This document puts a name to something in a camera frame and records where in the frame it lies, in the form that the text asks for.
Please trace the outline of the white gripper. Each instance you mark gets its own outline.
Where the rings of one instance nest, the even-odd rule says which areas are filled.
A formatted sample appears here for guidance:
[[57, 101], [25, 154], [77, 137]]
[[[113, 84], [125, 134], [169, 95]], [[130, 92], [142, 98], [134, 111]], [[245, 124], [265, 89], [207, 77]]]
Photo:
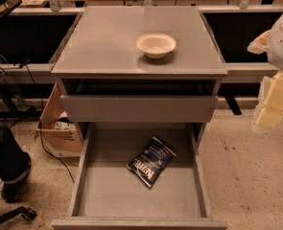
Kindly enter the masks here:
[[255, 124], [263, 128], [274, 128], [283, 119], [283, 72], [276, 74]]

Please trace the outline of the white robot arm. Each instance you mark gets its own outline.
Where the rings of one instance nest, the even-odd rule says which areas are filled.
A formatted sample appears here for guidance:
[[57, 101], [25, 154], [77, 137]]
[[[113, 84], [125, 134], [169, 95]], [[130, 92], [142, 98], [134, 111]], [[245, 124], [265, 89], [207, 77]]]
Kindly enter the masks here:
[[272, 78], [263, 78], [259, 104], [255, 109], [253, 129], [265, 133], [274, 129], [283, 119], [283, 14], [270, 30], [249, 43], [248, 51], [257, 55], [267, 53], [269, 64], [279, 69]]

